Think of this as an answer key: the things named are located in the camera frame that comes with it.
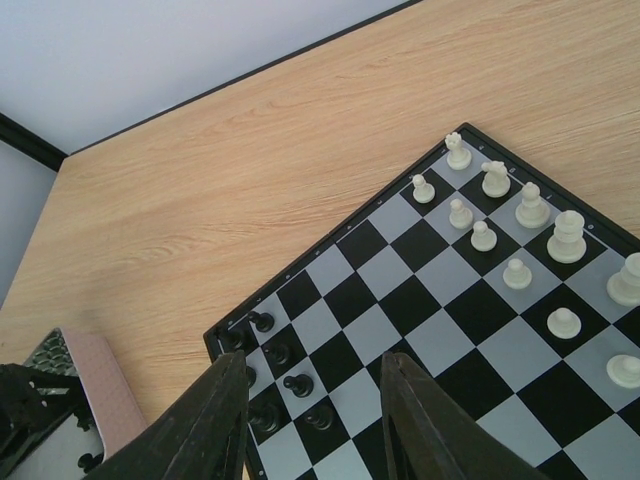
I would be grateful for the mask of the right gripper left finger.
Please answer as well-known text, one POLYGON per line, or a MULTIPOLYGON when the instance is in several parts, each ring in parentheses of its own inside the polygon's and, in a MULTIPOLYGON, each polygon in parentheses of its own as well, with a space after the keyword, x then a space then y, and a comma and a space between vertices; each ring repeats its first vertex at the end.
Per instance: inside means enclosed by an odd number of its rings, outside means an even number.
POLYGON ((224 354, 89 479, 240 479, 247 442, 243 352, 224 354))

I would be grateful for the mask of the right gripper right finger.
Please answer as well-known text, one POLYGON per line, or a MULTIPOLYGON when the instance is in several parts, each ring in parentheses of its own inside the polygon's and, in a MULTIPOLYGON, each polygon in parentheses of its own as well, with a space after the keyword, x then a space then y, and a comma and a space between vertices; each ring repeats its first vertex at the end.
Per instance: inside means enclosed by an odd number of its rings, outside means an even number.
POLYGON ((381 362, 381 408, 391 479, 543 479, 483 430, 404 353, 381 362))

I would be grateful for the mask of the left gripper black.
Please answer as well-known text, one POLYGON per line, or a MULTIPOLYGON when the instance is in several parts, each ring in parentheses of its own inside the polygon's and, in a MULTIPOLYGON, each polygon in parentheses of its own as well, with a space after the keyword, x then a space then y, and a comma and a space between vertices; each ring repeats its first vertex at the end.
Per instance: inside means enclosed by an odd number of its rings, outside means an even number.
POLYGON ((37 445, 85 405, 78 377, 3 364, 1 449, 24 450, 37 445))

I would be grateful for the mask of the black rook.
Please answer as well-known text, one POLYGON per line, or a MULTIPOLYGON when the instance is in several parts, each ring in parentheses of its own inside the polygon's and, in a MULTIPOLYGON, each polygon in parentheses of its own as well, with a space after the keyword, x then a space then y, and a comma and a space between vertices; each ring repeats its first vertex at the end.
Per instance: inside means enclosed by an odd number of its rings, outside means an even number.
POLYGON ((251 337, 245 329, 221 330, 219 339, 225 352, 250 351, 252 349, 251 337))

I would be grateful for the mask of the black pawn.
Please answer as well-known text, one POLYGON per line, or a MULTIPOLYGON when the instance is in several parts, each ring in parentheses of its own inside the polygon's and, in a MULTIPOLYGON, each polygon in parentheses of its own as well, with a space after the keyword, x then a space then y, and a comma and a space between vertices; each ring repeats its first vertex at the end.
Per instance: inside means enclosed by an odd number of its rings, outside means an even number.
POLYGON ((269 332, 275 325, 274 317, 266 312, 250 311, 247 313, 247 319, 254 325, 255 329, 261 333, 269 332))
POLYGON ((283 386, 295 397, 305 398, 311 395, 314 390, 313 378, 307 374, 288 375, 283 379, 283 386))
POLYGON ((264 348, 265 356, 275 365, 286 365, 291 357, 288 345, 274 344, 264 348))

